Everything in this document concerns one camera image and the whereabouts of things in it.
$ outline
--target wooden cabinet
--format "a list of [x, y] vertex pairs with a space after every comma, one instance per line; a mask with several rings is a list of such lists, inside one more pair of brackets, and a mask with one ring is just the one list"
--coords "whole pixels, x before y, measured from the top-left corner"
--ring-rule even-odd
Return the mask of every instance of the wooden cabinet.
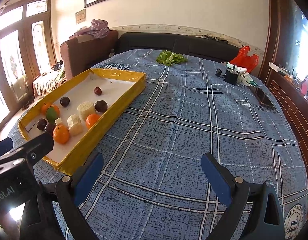
[[308, 179], [308, 101], [292, 84], [272, 69], [267, 84], [299, 142]]

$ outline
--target screw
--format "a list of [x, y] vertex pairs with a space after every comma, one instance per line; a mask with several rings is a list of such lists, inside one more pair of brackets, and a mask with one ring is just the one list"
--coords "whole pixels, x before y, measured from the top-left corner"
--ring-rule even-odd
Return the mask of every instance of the screw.
[[268, 187], [272, 187], [272, 186], [273, 186], [273, 182], [270, 181], [270, 180], [266, 180], [266, 181], [265, 181], [265, 184], [266, 184]]
[[242, 183], [244, 181], [244, 179], [242, 177], [235, 177], [235, 181], [237, 183]]
[[62, 181], [63, 181], [63, 182], [68, 182], [70, 179], [71, 179], [70, 176], [64, 176], [64, 177], [62, 177]]
[[18, 165], [18, 164], [20, 164], [20, 163], [22, 163], [24, 161], [24, 159], [17, 159], [17, 160], [15, 160], [14, 162], [13, 162], [13, 165]]

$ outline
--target red plastic bag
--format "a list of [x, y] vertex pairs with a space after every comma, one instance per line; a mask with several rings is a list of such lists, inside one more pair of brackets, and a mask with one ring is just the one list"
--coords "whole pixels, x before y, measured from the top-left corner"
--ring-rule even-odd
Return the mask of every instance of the red plastic bag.
[[253, 54], [253, 56], [248, 56], [249, 51], [249, 46], [241, 48], [238, 55], [233, 60], [231, 60], [230, 63], [233, 65], [237, 65], [238, 67], [244, 67], [247, 69], [247, 72], [251, 73], [251, 71], [259, 63], [259, 56], [256, 54]]

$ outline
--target purple floral cloth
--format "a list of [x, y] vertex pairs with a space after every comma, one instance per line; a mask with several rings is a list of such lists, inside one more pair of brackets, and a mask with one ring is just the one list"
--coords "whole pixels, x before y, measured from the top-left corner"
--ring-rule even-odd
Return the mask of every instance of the purple floral cloth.
[[107, 21], [93, 19], [90, 27], [82, 27], [79, 31], [75, 32], [72, 37], [89, 34], [95, 38], [102, 39], [107, 36], [109, 31], [110, 29], [107, 27]]

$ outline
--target black headboard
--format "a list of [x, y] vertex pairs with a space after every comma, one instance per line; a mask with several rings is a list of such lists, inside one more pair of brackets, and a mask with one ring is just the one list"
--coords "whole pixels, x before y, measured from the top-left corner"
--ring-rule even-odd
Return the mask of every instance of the black headboard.
[[124, 33], [116, 43], [116, 54], [131, 49], [169, 50], [216, 62], [234, 59], [240, 48], [211, 39], [170, 33]]

